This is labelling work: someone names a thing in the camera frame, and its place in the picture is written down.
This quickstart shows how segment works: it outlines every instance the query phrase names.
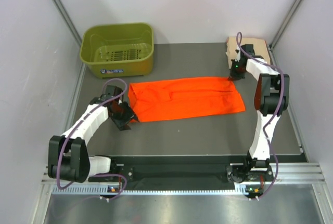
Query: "white wall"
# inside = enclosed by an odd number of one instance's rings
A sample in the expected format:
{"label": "white wall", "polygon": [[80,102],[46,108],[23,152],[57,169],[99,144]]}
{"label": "white wall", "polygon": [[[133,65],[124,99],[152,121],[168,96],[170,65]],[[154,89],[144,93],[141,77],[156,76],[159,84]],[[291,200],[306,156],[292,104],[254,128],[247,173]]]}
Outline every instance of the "white wall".
{"label": "white wall", "polygon": [[147,22],[157,43],[272,41],[294,0],[62,0],[81,36],[97,24]]}
{"label": "white wall", "polygon": [[0,223],[28,223],[78,78],[79,47],[52,0],[0,0]]}
{"label": "white wall", "polygon": [[311,160],[333,195],[333,0],[304,0],[274,53],[290,75],[290,102]]}

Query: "wire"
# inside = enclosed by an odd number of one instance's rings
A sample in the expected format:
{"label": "wire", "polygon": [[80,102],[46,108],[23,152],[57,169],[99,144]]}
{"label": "wire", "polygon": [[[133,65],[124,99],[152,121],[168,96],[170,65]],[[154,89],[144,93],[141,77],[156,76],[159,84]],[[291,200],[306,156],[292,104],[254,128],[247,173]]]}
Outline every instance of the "wire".
{"label": "wire", "polygon": [[[126,186],[127,186],[127,180],[124,176],[119,175],[119,174],[99,174],[99,175],[95,175],[93,177],[119,177],[119,180],[122,178],[124,180],[124,185],[121,187],[121,189],[119,190],[118,194],[116,194],[114,197],[109,198],[108,201],[113,201],[114,199],[118,198],[120,196],[120,194],[125,190]],[[54,211],[54,206],[55,204],[52,204],[52,215],[55,219],[61,219],[63,218],[66,214],[68,214],[68,212],[72,211],[75,207],[77,207],[78,205],[80,205],[82,202],[85,202],[86,200],[89,199],[96,199],[96,198],[100,198],[100,196],[97,195],[91,195],[88,196],[86,198],[81,199],[80,201],[76,202],[75,204],[73,204],[72,206],[70,206],[64,213],[62,213],[60,216],[57,216],[55,214]]]}
{"label": "wire", "polygon": [[122,80],[122,79],[120,79],[120,78],[112,78],[112,79],[110,79],[110,80],[108,80],[108,81],[106,81],[105,83],[104,83],[104,85],[103,85],[103,92],[104,92],[104,89],[105,89],[105,87],[106,87],[106,85],[108,84],[108,83],[110,83],[110,82],[112,82],[112,81],[120,81],[120,82],[122,82],[124,85],[125,85],[125,89],[123,90],[123,92],[121,92],[119,95],[117,95],[117,96],[115,96],[115,97],[113,97],[113,98],[110,98],[110,99],[108,99],[108,100],[106,100],[106,101],[104,101],[103,103],[100,103],[99,105],[97,105],[96,107],[94,107],[91,111],[89,111],[84,117],[83,117],[83,120],[81,120],[81,121],[79,121],[75,126],[74,126],[74,128],[72,129],[72,131],[69,133],[69,135],[66,137],[66,139],[65,139],[65,141],[64,141],[64,143],[63,143],[63,145],[62,145],[62,147],[61,147],[61,150],[60,150],[60,153],[59,153],[59,160],[58,160],[58,166],[57,166],[57,173],[56,173],[56,181],[57,181],[57,187],[58,187],[58,189],[60,189],[60,190],[63,190],[63,189],[66,189],[66,188],[68,188],[70,185],[72,185],[73,184],[73,182],[70,182],[70,183],[68,183],[67,185],[65,185],[65,186],[61,186],[60,185],[60,168],[61,168],[61,163],[62,163],[62,157],[63,157],[63,154],[64,154],[64,151],[65,151],[65,148],[66,148],[66,145],[67,145],[67,143],[68,143],[68,141],[69,141],[69,139],[71,138],[71,136],[74,134],[74,132],[77,130],[77,128],[79,128],[80,127],[80,125],[94,112],[94,111],[96,111],[99,107],[102,107],[104,104],[107,104],[107,103],[109,103],[109,102],[111,102],[111,101],[114,101],[115,99],[117,99],[117,98],[120,98],[122,95],[124,95],[124,93],[126,92],[126,90],[127,90],[127,83],[124,81],[124,80]]}
{"label": "wire", "polygon": [[270,67],[274,70],[276,70],[277,72],[280,73],[280,76],[281,76],[281,92],[280,92],[280,96],[279,96],[279,101],[277,103],[277,106],[276,106],[276,109],[272,115],[272,117],[268,120],[268,122],[264,125],[264,127],[262,128],[263,132],[264,132],[264,135],[267,139],[267,143],[268,143],[268,147],[270,149],[270,153],[273,154],[273,157],[274,157],[274,160],[275,160],[275,163],[276,163],[276,172],[275,172],[275,176],[272,180],[272,183],[269,185],[269,187],[267,188],[267,190],[259,197],[259,199],[261,199],[262,197],[264,197],[272,188],[273,184],[275,183],[276,181],[276,178],[277,178],[277,175],[278,175],[278,172],[279,172],[279,162],[278,162],[278,159],[277,159],[277,156],[276,156],[276,153],[271,145],[271,141],[270,141],[270,138],[266,132],[266,128],[267,126],[269,126],[269,124],[273,121],[273,119],[277,116],[277,113],[281,107],[281,104],[282,104],[282,101],[283,101],[283,94],[284,94],[284,91],[285,91],[285,78],[284,78],[284,74],[283,74],[283,71],[274,66],[274,65],[271,65],[271,64],[267,64],[267,63],[263,63],[263,62],[260,62],[258,59],[252,57],[251,55],[249,55],[246,51],[244,51],[244,49],[240,46],[241,44],[241,40],[242,40],[242,33],[241,32],[238,32],[237,35],[236,35],[236,42],[237,42],[237,46],[239,47],[239,49],[241,50],[241,52],[246,56],[248,57],[249,59],[253,59],[255,60],[256,62],[266,66],[266,67]]}
{"label": "wire", "polygon": [[260,186],[262,189],[265,187],[265,178],[263,175],[260,176]]}

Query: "gray mat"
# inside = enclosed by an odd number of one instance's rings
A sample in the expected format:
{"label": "gray mat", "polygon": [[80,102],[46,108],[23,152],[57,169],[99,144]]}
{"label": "gray mat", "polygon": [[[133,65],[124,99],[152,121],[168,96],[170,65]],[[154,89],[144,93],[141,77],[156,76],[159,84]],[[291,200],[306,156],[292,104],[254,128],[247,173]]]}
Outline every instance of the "gray mat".
{"label": "gray mat", "polygon": [[[228,77],[225,43],[155,45],[154,68],[147,76],[126,77],[130,82],[171,80],[186,77]],[[86,70],[75,120],[92,98],[101,94],[106,80]],[[257,124],[253,97],[257,82],[251,74],[235,82],[246,106],[236,114],[183,120],[131,124],[132,130],[118,131],[111,120],[97,130],[88,144],[95,155],[239,155],[249,150]],[[288,112],[275,129],[273,147],[277,154],[300,154]]]}

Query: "metal frame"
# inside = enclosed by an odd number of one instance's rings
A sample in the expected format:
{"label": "metal frame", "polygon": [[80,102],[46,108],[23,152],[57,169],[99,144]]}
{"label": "metal frame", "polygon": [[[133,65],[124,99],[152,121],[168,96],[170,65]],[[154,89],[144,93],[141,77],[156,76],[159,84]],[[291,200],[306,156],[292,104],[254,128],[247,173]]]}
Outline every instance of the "metal frame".
{"label": "metal frame", "polygon": [[[78,34],[73,22],[71,21],[66,9],[64,8],[61,0],[53,0],[56,7],[58,8],[60,14],[62,15],[65,23],[67,24],[68,28],[70,29],[71,33],[73,34],[76,42],[80,45],[82,42],[82,39],[80,35]],[[303,0],[295,0],[291,9],[289,10],[286,18],[284,19],[281,27],[279,28],[276,36],[273,39],[273,42],[271,44],[271,47],[274,48],[279,41],[280,37],[284,33],[287,25],[289,24],[291,18],[295,14],[297,8],[299,7],[300,3]],[[276,63],[274,54],[272,50],[269,48],[268,49],[271,54],[271,59],[273,63]],[[73,122],[73,117],[74,117],[74,112],[76,108],[76,104],[78,102],[78,97],[80,94],[80,89],[82,86],[82,81],[83,81],[83,75],[85,72],[85,66],[82,65],[80,69],[80,75],[78,78],[77,86],[75,89],[75,92],[73,94],[72,98],[72,104],[71,108],[69,110],[67,122],[65,129],[68,129],[72,122]],[[295,118],[294,111],[292,109],[292,106],[289,105],[288,108],[291,121],[294,127],[294,130],[296,132],[296,136],[298,139],[298,142],[300,144],[300,148],[302,147],[305,149],[306,148],[303,146],[302,142],[302,135],[299,132],[298,128],[298,123]],[[271,164],[273,171],[275,171],[275,164]],[[279,169],[280,173],[278,175],[276,183],[279,184],[312,184],[314,193],[318,202],[318,206],[320,208],[320,211],[323,215],[323,219],[325,223],[333,223],[333,203],[332,199],[330,197],[330,194],[328,192],[324,176],[322,174],[322,171],[320,169],[320,165],[317,163],[280,163],[279,164]],[[48,203],[50,200],[50,196],[52,192],[54,191],[54,184],[55,181],[53,179],[50,179],[47,174],[44,174],[40,190],[39,190],[39,195],[38,195],[38,202],[36,204],[35,211],[33,213],[33,216],[30,219],[30,223],[43,223],[45,216],[46,216],[46,211],[48,207]],[[100,185],[103,183],[95,183],[95,182],[87,182],[82,184],[81,186],[87,186],[91,187],[93,185]],[[236,188],[242,188],[242,185],[236,185]],[[221,190],[221,191],[210,191],[210,190],[203,190],[203,191],[186,191],[186,190],[177,190],[177,191],[129,191],[125,190],[124,194],[237,194],[239,193],[238,190],[235,191],[229,191],[229,190]]]}
{"label": "metal frame", "polygon": [[288,24],[290,23],[292,17],[295,15],[295,12],[297,11],[297,9],[299,8],[299,6],[301,5],[303,0],[295,0],[291,6],[291,8],[289,9],[286,17],[284,18],[281,26],[279,27],[279,30],[277,31],[276,35],[273,38],[273,41],[271,43],[271,48],[274,49],[274,47],[276,46],[276,44],[278,43],[278,41],[280,40],[282,34],[284,33],[285,29],[287,28]]}

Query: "metal plate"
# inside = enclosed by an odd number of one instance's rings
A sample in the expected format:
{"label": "metal plate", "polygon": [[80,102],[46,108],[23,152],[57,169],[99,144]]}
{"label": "metal plate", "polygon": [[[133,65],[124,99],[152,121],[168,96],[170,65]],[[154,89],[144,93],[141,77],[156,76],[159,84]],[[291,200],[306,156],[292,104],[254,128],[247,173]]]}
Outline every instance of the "metal plate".
{"label": "metal plate", "polygon": [[240,195],[124,195],[110,203],[79,202],[86,197],[52,195],[44,224],[323,223],[311,185],[277,185],[259,202]]}

